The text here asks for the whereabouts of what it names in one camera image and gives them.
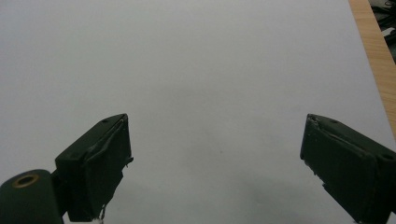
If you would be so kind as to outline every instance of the black plastic part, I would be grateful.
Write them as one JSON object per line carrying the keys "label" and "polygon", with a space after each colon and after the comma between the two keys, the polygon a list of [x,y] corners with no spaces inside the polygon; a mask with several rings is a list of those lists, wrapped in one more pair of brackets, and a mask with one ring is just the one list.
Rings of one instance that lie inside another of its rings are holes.
{"label": "black plastic part", "polygon": [[25,172],[12,177],[1,186],[0,223],[63,223],[48,171]]}
{"label": "black plastic part", "polygon": [[60,212],[67,210],[74,222],[99,218],[132,160],[128,116],[98,122],[55,160],[58,201],[67,203]]}
{"label": "black plastic part", "polygon": [[300,157],[355,221],[388,221],[396,202],[392,150],[337,120],[309,114]]}

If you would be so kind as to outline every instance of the white paper sheet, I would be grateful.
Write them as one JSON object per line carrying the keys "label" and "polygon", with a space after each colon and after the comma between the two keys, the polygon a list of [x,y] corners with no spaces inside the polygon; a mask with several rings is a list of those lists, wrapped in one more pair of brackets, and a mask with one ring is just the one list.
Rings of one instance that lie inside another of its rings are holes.
{"label": "white paper sheet", "polygon": [[306,114],[395,148],[347,0],[3,1],[0,74],[1,182],[128,113],[106,223],[352,223]]}

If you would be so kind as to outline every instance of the wooden surface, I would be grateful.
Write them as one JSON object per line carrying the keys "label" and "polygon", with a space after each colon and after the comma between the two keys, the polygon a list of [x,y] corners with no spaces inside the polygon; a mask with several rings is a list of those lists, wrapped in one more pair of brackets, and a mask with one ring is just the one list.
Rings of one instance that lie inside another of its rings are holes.
{"label": "wooden surface", "polygon": [[368,0],[349,0],[358,24],[376,85],[396,138],[396,65],[381,34]]}

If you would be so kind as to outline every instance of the white table surface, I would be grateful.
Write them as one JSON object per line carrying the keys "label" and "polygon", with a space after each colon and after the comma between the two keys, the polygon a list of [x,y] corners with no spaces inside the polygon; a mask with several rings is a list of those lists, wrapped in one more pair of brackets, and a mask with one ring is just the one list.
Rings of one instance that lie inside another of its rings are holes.
{"label": "white table surface", "polygon": [[106,223],[352,223],[299,158],[306,114],[395,148],[346,0],[0,3],[0,182],[119,113]]}

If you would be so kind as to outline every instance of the wooden edge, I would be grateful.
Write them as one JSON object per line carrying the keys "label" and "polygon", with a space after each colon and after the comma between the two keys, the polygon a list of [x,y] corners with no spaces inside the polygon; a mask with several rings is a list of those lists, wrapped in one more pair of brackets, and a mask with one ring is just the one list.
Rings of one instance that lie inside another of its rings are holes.
{"label": "wooden edge", "polygon": [[368,0],[349,0],[375,82],[396,139],[396,65]]}

